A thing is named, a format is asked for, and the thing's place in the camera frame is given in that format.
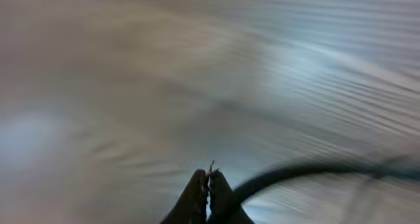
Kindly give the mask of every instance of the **blurry surface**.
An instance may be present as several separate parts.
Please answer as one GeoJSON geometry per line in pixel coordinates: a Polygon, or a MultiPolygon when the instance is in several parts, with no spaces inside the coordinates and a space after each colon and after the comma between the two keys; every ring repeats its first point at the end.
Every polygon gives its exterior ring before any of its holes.
{"type": "MultiPolygon", "coordinates": [[[[416,150],[419,17],[419,0],[0,0],[0,223],[157,223],[213,159],[237,185],[416,150]]],[[[245,210],[338,223],[359,182],[245,210]]],[[[417,186],[378,189],[368,223],[417,223],[417,186]]]]}

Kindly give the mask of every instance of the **black cable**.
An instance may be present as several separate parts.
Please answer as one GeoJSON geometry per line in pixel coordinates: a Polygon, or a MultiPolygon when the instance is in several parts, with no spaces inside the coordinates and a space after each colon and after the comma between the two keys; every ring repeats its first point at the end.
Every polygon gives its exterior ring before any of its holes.
{"type": "Polygon", "coordinates": [[[362,175],[379,175],[397,179],[420,181],[420,166],[418,168],[379,168],[378,163],[363,163],[357,160],[335,160],[325,162],[306,162],[281,166],[272,171],[258,175],[234,190],[220,211],[212,213],[207,224],[222,224],[241,206],[241,203],[255,193],[282,181],[307,175],[325,173],[362,175]]]}

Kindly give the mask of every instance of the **wire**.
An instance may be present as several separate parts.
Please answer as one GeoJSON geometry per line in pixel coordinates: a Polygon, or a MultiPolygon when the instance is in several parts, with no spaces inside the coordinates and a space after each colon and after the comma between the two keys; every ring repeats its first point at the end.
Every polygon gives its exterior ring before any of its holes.
{"type": "Polygon", "coordinates": [[[241,206],[241,203],[257,192],[279,182],[296,179],[298,177],[319,174],[348,174],[356,173],[376,177],[394,177],[420,181],[420,166],[418,168],[390,168],[381,166],[377,162],[361,162],[357,160],[330,160],[323,162],[303,162],[280,166],[266,173],[260,174],[234,190],[224,207],[212,213],[207,224],[221,224],[241,206]]]}

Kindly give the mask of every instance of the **blurry background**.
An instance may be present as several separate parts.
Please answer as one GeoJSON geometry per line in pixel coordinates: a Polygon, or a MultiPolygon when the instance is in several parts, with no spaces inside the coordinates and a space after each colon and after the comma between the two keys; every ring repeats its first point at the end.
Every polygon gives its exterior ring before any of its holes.
{"type": "MultiPolygon", "coordinates": [[[[211,160],[414,153],[420,0],[0,0],[0,223],[158,223],[211,160]]],[[[340,223],[360,179],[276,187],[256,223],[340,223]]],[[[359,223],[417,223],[382,183],[359,223]]]]}

